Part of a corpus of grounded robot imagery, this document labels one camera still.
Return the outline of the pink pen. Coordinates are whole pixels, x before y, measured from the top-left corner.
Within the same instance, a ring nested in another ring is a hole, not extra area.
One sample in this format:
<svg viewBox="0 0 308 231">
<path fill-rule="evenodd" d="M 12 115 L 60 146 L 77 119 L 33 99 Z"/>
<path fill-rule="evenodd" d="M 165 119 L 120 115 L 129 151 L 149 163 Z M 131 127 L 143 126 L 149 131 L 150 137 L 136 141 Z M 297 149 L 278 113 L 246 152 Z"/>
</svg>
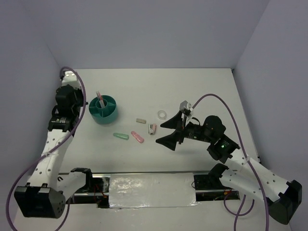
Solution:
<svg viewBox="0 0 308 231">
<path fill-rule="evenodd" d="M 104 108 L 104 107 L 105 107 L 105 105 L 104 105 L 103 98 L 102 98 L 102 96 L 101 96 L 100 92 L 99 92 L 99 91 L 97 91 L 97 92 L 96 92 L 96 94 L 97 94 L 97 97 L 98 97 L 98 99 L 99 99 L 99 102 L 100 102 L 101 108 Z"/>
</svg>

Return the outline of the pink highlighter cap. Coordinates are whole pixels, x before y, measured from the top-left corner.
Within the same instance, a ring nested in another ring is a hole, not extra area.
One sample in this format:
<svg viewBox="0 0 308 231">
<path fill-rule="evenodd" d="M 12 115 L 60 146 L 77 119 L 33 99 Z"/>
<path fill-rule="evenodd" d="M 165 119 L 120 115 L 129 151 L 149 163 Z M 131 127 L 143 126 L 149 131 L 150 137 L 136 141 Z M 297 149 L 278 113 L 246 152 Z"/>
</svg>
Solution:
<svg viewBox="0 0 308 231">
<path fill-rule="evenodd" d="M 132 131 L 131 135 L 139 142 L 139 143 L 143 143 L 144 142 L 144 138 L 142 136 L 140 136 L 137 132 Z"/>
</svg>

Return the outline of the grey eraser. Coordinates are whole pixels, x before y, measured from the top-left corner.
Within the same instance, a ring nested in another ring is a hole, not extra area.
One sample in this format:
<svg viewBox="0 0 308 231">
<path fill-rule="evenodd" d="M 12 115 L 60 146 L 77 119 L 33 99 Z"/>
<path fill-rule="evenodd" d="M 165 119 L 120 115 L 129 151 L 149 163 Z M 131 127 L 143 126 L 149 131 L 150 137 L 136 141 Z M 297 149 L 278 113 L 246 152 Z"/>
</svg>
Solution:
<svg viewBox="0 0 308 231">
<path fill-rule="evenodd" d="M 136 118 L 136 122 L 137 123 L 146 124 L 146 120 L 145 119 L 141 119 L 141 118 Z"/>
</svg>

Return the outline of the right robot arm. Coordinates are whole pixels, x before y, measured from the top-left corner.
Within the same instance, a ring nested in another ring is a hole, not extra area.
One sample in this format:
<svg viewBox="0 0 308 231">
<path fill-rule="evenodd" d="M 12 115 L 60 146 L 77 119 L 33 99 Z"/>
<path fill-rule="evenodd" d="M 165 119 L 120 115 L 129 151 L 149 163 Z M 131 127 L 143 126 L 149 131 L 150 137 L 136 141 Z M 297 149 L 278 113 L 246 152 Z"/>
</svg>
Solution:
<svg viewBox="0 0 308 231">
<path fill-rule="evenodd" d="M 160 126 L 174 131 L 157 139 L 156 143 L 172 151 L 184 139 L 209 143 L 207 151 L 218 161 L 209 173 L 212 187 L 232 188 L 265 202 L 268 214 L 274 220 L 284 225 L 290 222 L 302 202 L 302 185 L 296 180 L 288 181 L 278 176 L 245 155 L 243 149 L 224 134 L 226 128 L 218 116 L 210 115 L 203 124 L 194 124 L 186 122 L 186 115 L 178 112 Z"/>
</svg>

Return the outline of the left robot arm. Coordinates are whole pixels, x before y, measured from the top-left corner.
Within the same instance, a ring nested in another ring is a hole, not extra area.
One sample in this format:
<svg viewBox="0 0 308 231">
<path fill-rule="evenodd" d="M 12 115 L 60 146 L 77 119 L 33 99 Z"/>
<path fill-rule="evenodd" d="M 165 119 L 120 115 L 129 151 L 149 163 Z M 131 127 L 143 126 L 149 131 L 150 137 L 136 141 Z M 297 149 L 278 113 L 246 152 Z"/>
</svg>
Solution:
<svg viewBox="0 0 308 231">
<path fill-rule="evenodd" d="M 55 99 L 43 159 L 36 164 L 26 185 L 14 191 L 14 198 L 26 218 L 59 218 L 76 191 L 89 192 L 94 187 L 89 168 L 76 167 L 58 181 L 64 155 L 79 124 L 83 94 L 80 89 L 66 85 L 56 90 Z"/>
</svg>

